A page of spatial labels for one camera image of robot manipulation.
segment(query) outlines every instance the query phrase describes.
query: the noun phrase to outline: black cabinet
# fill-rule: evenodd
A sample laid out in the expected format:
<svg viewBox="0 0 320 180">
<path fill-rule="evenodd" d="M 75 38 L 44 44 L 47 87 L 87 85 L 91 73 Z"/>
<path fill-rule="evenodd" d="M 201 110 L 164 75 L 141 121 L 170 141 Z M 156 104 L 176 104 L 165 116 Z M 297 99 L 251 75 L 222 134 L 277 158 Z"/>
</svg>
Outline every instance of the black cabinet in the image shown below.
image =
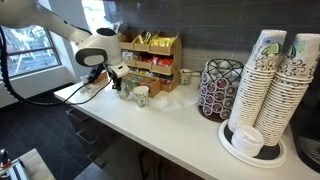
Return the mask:
<svg viewBox="0 0 320 180">
<path fill-rule="evenodd" d="M 201 179 L 79 110 L 66 113 L 88 158 L 115 180 Z"/>
</svg>

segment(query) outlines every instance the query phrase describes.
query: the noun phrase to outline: white robotic arm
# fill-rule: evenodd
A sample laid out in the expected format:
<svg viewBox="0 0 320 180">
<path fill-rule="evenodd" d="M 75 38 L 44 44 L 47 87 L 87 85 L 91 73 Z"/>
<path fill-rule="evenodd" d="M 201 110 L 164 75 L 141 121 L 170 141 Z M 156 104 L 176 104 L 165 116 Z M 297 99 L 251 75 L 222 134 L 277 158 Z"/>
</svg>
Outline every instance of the white robotic arm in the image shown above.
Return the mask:
<svg viewBox="0 0 320 180">
<path fill-rule="evenodd" d="M 110 29 L 101 28 L 91 33 L 74 27 L 34 0 L 0 0 L 0 25 L 24 28 L 38 25 L 74 42 L 77 62 L 83 66 L 106 65 L 108 71 L 122 77 L 129 72 L 122 61 L 119 39 Z"/>
</svg>

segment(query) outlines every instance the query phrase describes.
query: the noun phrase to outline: gray wall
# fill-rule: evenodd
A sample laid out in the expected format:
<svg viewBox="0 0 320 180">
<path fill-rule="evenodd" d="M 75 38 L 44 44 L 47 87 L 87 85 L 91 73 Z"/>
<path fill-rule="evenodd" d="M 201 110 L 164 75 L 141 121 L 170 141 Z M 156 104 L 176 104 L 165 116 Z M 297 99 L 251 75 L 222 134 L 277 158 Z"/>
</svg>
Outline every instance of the gray wall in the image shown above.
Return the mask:
<svg viewBox="0 0 320 180">
<path fill-rule="evenodd" d="M 262 29 L 320 33 L 319 0 L 115 0 L 107 18 L 132 29 L 182 33 L 182 67 L 204 68 L 213 58 L 246 62 Z"/>
</svg>

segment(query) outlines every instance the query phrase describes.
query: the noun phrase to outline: paper cup with design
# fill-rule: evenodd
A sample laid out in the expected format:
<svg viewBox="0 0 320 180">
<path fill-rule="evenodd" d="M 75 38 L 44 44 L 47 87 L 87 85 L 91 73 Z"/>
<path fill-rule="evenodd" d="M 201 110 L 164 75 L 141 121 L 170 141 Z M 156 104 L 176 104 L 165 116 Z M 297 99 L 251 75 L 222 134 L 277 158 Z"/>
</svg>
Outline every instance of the paper cup with design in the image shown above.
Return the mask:
<svg viewBox="0 0 320 180">
<path fill-rule="evenodd" d="M 148 86 L 138 86 L 135 87 L 132 91 L 134 93 L 134 97 L 139 108 L 143 108 L 149 104 Z"/>
<path fill-rule="evenodd" d="M 286 31 L 262 30 L 246 66 L 259 71 L 276 70 L 286 35 Z"/>
<path fill-rule="evenodd" d="M 319 44 L 320 34 L 297 34 L 278 74 L 289 79 L 311 79 L 320 58 Z"/>
<path fill-rule="evenodd" d="M 180 85 L 188 86 L 190 84 L 192 71 L 189 69 L 180 70 Z"/>
</svg>

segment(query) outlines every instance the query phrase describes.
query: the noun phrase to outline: small white cup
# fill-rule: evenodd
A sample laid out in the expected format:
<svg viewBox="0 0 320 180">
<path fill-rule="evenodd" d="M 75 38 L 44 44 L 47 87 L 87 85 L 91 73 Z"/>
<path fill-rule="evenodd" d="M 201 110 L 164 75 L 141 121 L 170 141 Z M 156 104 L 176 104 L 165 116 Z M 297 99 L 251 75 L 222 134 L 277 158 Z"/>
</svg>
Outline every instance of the small white cup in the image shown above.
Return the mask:
<svg viewBox="0 0 320 180">
<path fill-rule="evenodd" d="M 180 70 L 180 85 L 188 86 L 191 80 L 192 71 L 189 69 L 181 69 Z"/>
<path fill-rule="evenodd" d="M 134 93 L 136 103 L 139 108 L 143 108 L 149 104 L 148 102 L 148 86 L 135 87 L 132 92 Z"/>
<path fill-rule="evenodd" d="M 264 139 L 257 129 L 243 125 L 235 129 L 231 143 L 240 152 L 254 157 L 259 154 L 264 144 Z"/>
</svg>

